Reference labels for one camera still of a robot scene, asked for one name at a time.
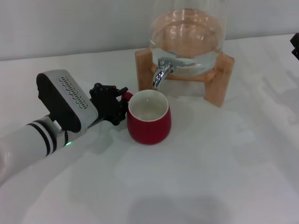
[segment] mug rim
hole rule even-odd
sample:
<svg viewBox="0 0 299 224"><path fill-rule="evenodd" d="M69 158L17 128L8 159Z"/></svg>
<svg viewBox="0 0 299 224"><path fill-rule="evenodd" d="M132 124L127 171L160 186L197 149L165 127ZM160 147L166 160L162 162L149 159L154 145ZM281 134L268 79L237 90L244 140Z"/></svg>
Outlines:
<svg viewBox="0 0 299 224"><path fill-rule="evenodd" d="M158 94L159 94L160 96L162 96L162 98L164 98L164 99L166 100L166 102L167 102L167 109L166 109L165 113L164 113L161 117L159 117L159 118L157 118L157 119L155 119L155 120L142 120L142 119L140 119L140 118L137 118L137 117L131 112L131 109L130 109L131 100L132 100L135 96L138 96L138 95L142 94L143 92L147 92L147 91L158 93ZM130 112L130 114L131 114L135 119L137 119L137 120L139 120L139 121L143 121L143 122L155 122L155 121L158 121L158 120L162 119L162 118L167 114L167 112L169 111L169 102L168 102L168 99L166 98L166 96L165 96L164 94L160 93L159 91L156 91L156 90L141 90L141 91L137 92L136 94L134 94L134 95L132 96L132 98L130 99L129 104L128 104L128 111Z"/></svg>

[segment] white robotic arm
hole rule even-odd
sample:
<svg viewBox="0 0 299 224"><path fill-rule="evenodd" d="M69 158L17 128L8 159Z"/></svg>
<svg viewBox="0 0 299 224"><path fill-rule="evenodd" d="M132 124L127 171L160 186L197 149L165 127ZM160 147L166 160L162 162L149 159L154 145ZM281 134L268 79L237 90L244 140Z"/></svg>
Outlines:
<svg viewBox="0 0 299 224"><path fill-rule="evenodd" d="M50 114L0 138L0 186L13 174L79 138L93 125L125 119L127 88L95 84L89 99L66 70L41 73L39 99Z"/></svg>

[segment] glass jar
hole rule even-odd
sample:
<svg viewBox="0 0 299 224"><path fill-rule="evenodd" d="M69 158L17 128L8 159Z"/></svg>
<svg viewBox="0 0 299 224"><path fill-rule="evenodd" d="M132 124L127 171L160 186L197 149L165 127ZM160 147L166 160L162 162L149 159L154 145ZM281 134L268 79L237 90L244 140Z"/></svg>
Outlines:
<svg viewBox="0 0 299 224"><path fill-rule="evenodd" d="M222 52L229 0L154 0L150 48L153 62L171 57L193 64L176 76L195 77L213 69Z"/></svg>

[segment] red ceramic cup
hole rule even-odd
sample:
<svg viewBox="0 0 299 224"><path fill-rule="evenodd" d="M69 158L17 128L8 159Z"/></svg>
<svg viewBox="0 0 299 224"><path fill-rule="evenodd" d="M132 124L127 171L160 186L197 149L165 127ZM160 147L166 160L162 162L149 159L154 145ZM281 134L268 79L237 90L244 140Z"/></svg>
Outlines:
<svg viewBox="0 0 299 224"><path fill-rule="evenodd" d="M171 129L171 112L166 96L155 90L136 93L128 105L128 130L142 144L163 141Z"/></svg>

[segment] white table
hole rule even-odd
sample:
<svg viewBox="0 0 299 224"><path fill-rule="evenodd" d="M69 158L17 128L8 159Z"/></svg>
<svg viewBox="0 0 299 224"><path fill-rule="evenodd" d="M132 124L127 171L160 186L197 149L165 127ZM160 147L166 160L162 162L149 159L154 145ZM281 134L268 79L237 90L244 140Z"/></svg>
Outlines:
<svg viewBox="0 0 299 224"><path fill-rule="evenodd" d="M0 188L1 224L299 224L299 61L292 35L226 41L224 106L166 81L173 128L144 146L102 122ZM137 92L135 50L0 62L0 135L47 114L39 72Z"/></svg>

